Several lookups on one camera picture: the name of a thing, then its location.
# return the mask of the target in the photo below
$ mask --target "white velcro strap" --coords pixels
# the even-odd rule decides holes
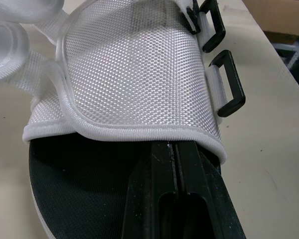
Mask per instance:
[[[198,26],[201,29],[201,32],[197,34],[197,41],[198,41],[199,49],[203,49],[203,46],[211,37],[210,27],[209,27],[206,14],[204,12],[199,13],[199,17],[197,21],[198,21]]]
[[[214,114],[218,123],[221,123],[221,118],[217,115],[217,112],[220,108],[227,104],[227,98],[219,68],[215,65],[211,65],[206,69],[206,75]]]

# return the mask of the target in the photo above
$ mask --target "white mesh fabric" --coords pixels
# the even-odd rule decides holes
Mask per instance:
[[[196,140],[225,159],[196,37],[170,0],[98,0],[69,16],[52,77],[85,137]]]
[[[63,4],[64,0],[0,0],[0,20],[17,23],[49,20]]]
[[[60,34],[60,28],[67,17],[68,14],[61,10],[57,16],[52,17],[47,21],[36,23],[34,26],[42,32],[53,45],[56,45],[56,41]]]

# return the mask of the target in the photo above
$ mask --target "black plastic buckle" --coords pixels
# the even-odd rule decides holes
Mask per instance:
[[[239,80],[231,52],[229,50],[223,50],[214,58],[214,60],[212,60],[209,66],[211,65],[218,66],[219,68],[224,65],[226,70],[231,93],[234,98],[219,109],[218,116],[223,118],[228,117],[239,110],[246,102],[246,96]]]
[[[224,39],[226,29],[220,16],[217,0],[206,0],[199,9],[200,12],[210,11],[216,33],[205,43],[203,51],[209,53],[214,50]]]
[[[199,6],[197,0],[193,0],[193,9],[187,7],[186,12],[196,28],[196,31],[194,31],[191,29],[190,26],[188,26],[188,30],[193,35],[200,33],[201,30],[200,27],[198,26]]]

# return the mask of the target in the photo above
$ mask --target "white fabric binding edge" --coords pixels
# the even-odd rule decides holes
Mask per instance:
[[[24,127],[22,139],[30,142],[32,139],[75,133],[72,125],[65,117],[32,123]]]

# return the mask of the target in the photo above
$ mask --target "white padded strap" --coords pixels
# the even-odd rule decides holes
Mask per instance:
[[[5,82],[38,97],[44,91],[46,81],[42,80],[44,57],[37,52],[30,52],[25,65]]]
[[[39,22],[35,24],[34,26],[41,32],[43,33],[49,41],[53,44],[56,45],[59,31],[61,29],[61,26],[65,19],[68,17],[68,14],[61,10],[59,14],[55,17],[53,17],[50,20]]]

